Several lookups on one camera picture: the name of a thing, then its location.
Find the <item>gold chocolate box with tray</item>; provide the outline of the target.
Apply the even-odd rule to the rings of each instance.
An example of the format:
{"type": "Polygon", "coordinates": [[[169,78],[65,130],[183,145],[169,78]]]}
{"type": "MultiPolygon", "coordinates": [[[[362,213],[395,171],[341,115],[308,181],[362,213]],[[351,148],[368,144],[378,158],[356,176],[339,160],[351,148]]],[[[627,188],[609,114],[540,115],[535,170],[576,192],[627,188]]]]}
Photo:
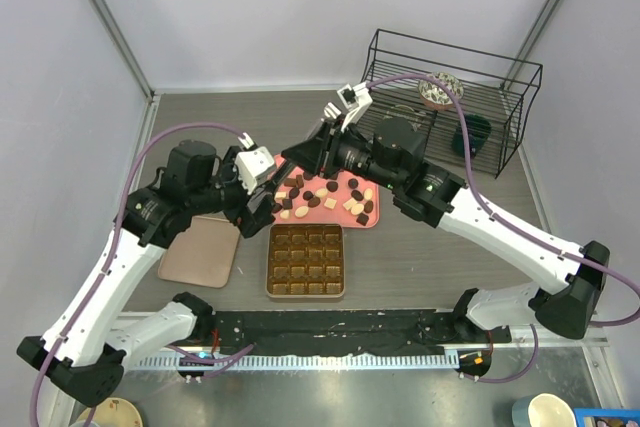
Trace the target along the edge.
{"type": "Polygon", "coordinates": [[[343,229],[335,224],[271,228],[266,292],[273,299],[338,299],[344,295],[343,229]]]}

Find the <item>metal tongs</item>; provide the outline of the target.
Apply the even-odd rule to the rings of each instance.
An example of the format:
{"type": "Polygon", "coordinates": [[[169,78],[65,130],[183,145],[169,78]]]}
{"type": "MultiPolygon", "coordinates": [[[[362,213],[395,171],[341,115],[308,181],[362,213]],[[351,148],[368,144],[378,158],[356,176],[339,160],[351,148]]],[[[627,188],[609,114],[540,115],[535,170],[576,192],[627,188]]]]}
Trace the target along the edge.
{"type": "Polygon", "coordinates": [[[281,154],[283,162],[267,185],[272,192],[280,187],[295,168],[321,178],[331,178],[339,169],[331,164],[329,152],[335,134],[335,126],[342,119],[342,111],[332,102],[323,109],[323,115],[307,138],[281,154]]]}

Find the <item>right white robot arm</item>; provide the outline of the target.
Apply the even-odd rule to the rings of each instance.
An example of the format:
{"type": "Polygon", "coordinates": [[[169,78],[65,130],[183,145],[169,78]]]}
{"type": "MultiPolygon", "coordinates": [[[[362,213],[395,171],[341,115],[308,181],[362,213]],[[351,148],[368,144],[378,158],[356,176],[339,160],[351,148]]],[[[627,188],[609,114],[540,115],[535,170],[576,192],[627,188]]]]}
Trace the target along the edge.
{"type": "Polygon", "coordinates": [[[469,182],[424,158],[426,138],[402,118],[387,118],[366,139],[353,125],[324,120],[305,141],[284,150],[268,172],[274,185],[295,167],[329,178],[345,171],[391,191],[407,217],[485,248],[530,278],[501,290],[469,289],[459,299],[451,327],[472,342],[486,330],[537,323],[562,337],[585,336],[605,286],[596,264],[610,251],[592,240],[585,245],[552,239],[483,197],[469,182]]]}

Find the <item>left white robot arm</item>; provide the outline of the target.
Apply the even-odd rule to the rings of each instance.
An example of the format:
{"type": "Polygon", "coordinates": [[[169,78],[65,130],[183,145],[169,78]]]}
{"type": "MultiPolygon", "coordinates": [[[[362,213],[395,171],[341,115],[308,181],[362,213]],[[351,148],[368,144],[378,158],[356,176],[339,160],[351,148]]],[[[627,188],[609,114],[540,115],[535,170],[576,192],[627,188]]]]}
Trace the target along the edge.
{"type": "Polygon", "coordinates": [[[96,407],[139,360],[177,341],[205,344],[213,308],[188,292],[118,334],[112,327],[139,282],[193,218],[222,213],[245,238],[273,220],[262,185],[275,171],[267,148],[230,147],[219,157],[205,142],[185,140],[149,185],[130,193],[101,257],[66,311],[42,336],[27,336],[17,354],[62,392],[96,407]]]}

